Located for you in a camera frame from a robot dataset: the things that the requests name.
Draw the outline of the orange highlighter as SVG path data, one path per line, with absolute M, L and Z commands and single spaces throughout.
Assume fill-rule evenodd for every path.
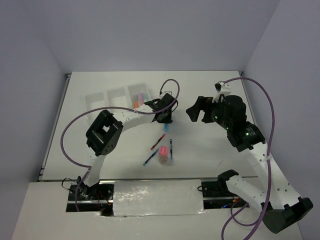
M 136 109 L 139 107 L 139 98 L 136 94 L 133 95 L 133 108 Z

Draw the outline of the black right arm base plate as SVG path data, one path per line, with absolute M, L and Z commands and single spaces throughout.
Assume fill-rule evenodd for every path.
M 198 190 L 202 192 L 202 196 L 204 198 L 240 198 L 238 195 L 230 192 L 227 188 L 227 185 L 219 180 L 202 181 L 200 187 L 198 187 Z

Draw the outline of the blue highlighter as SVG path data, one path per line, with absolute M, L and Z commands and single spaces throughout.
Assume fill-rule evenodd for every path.
M 164 124 L 164 126 L 163 126 L 163 131 L 164 132 L 168 132 L 169 131 L 169 124 Z

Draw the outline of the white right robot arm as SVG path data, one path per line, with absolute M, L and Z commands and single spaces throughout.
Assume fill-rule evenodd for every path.
M 220 94 L 215 98 L 199 96 L 186 113 L 196 122 L 203 111 L 203 123 L 217 123 L 225 129 L 231 145 L 247 159 L 263 185 L 259 189 L 236 171 L 228 170 L 218 176 L 218 192 L 223 196 L 233 193 L 258 212 L 266 206 L 262 221 L 277 234 L 300 221 L 313 208 L 313 203 L 291 186 L 274 158 L 267 155 L 265 137 L 256 125 L 247 121 L 246 109 L 241 97 Z

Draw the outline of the green highlighter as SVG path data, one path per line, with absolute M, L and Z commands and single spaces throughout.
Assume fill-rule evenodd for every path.
M 145 103 L 150 101 L 149 95 L 147 93 L 144 93 L 143 98 Z

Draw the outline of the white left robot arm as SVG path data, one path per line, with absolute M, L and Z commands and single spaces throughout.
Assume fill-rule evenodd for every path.
M 88 200 L 97 196 L 105 157 L 115 150 L 121 133 L 152 122 L 172 123 L 172 108 L 177 104 L 178 101 L 172 95 L 163 93 L 159 98 L 147 101 L 134 109 L 116 113 L 101 111 L 85 134 L 90 165 L 86 177 L 77 178 L 80 194 Z

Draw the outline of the pink highlighter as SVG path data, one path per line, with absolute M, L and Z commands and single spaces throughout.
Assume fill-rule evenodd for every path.
M 142 93 L 138 93 L 137 98 L 138 98 L 138 105 L 142 106 L 144 104 L 144 98 L 143 98 Z

